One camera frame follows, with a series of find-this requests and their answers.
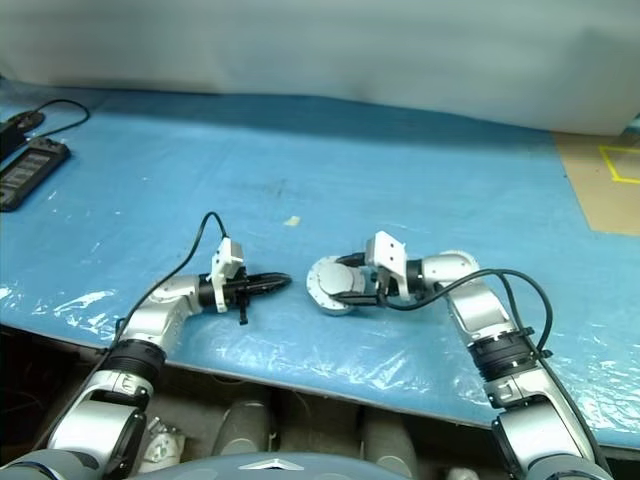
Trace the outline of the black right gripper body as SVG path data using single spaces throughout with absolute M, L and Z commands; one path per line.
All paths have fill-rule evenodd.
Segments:
M 399 295 L 399 281 L 401 280 L 401 276 L 386 267 L 369 266 L 368 270 L 370 281 L 374 287 L 374 290 L 369 295 L 368 305 L 396 308 L 391 298 Z

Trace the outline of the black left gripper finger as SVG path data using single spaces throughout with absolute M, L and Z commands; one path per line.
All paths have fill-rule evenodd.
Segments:
M 264 272 L 248 275 L 247 281 L 252 287 L 286 287 L 292 279 L 282 272 Z
M 250 280 L 246 292 L 249 296 L 267 295 L 286 288 L 290 283 L 290 280 Z

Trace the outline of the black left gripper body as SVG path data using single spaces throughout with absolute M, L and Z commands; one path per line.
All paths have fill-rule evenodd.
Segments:
M 239 323 L 247 324 L 247 310 L 250 303 L 247 293 L 248 276 L 245 272 L 238 272 L 228 283 L 227 306 L 239 310 Z

